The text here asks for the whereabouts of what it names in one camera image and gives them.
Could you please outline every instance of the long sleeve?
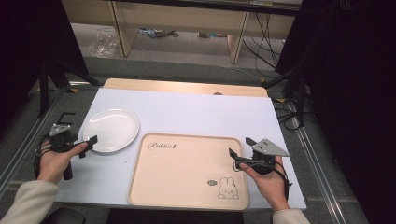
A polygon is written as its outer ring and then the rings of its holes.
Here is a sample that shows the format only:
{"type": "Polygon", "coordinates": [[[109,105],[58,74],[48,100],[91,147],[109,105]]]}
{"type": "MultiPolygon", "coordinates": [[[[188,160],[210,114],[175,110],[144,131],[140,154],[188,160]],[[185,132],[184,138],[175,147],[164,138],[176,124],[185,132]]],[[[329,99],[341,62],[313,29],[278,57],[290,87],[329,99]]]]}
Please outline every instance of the long sleeve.
{"type": "Polygon", "coordinates": [[[40,223],[52,207],[59,187],[47,181],[30,181],[22,184],[0,224],[40,223]]]}
{"type": "Polygon", "coordinates": [[[304,213],[300,209],[292,208],[274,212],[274,224],[308,224],[304,213]]]}

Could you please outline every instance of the cartoon bunny face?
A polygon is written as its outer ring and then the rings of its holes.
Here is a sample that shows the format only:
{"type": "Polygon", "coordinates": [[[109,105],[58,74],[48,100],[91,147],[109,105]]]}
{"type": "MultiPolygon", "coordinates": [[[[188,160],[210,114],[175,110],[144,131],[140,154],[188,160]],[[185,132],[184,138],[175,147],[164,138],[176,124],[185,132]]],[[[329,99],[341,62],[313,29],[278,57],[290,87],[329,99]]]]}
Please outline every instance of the cartoon bunny face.
{"type": "Polygon", "coordinates": [[[218,198],[220,199],[239,199],[238,196],[238,189],[234,183],[233,178],[223,177],[220,180],[220,188],[219,188],[219,195],[218,198]]]}

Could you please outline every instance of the tray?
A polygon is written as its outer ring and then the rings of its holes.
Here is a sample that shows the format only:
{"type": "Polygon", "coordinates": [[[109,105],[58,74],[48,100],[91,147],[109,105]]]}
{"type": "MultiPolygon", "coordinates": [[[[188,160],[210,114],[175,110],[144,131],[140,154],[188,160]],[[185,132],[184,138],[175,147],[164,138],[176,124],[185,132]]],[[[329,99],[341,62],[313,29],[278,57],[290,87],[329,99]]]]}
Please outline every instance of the tray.
{"type": "Polygon", "coordinates": [[[244,172],[233,169],[235,138],[148,133],[142,138],[128,194],[131,204],[242,210],[248,206],[244,172]]]}

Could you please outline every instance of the human hand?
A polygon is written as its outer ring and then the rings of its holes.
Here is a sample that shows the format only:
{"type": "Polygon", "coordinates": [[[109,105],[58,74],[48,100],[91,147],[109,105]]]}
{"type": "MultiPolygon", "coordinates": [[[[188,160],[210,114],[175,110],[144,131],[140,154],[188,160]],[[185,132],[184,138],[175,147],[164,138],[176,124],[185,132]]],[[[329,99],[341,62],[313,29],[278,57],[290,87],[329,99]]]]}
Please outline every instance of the human hand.
{"type": "MultiPolygon", "coordinates": [[[[276,157],[276,161],[282,164],[281,157],[276,157]]],[[[268,175],[260,175],[254,171],[253,168],[244,163],[241,163],[240,167],[253,178],[259,188],[260,194],[268,201],[274,212],[289,209],[288,201],[285,196],[285,182],[279,174],[271,172],[268,175]]],[[[284,175],[280,165],[276,164],[275,168],[284,175]]]]}
{"type": "Polygon", "coordinates": [[[82,152],[87,143],[83,142],[76,145],[70,151],[58,153],[55,151],[44,151],[40,162],[40,174],[37,180],[46,180],[57,184],[63,177],[63,172],[66,170],[67,165],[72,157],[82,152]]]}

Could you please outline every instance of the white plate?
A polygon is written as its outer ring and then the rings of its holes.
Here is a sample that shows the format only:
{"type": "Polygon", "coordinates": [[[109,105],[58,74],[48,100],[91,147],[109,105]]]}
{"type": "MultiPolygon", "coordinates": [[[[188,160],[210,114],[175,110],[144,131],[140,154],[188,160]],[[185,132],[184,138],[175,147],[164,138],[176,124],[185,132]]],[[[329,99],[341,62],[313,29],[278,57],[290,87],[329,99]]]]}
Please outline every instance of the white plate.
{"type": "Polygon", "coordinates": [[[128,146],[137,136],[139,121],[128,110],[108,109],[93,116],[84,127],[82,137],[87,141],[98,135],[93,150],[114,152],[128,146]]]}

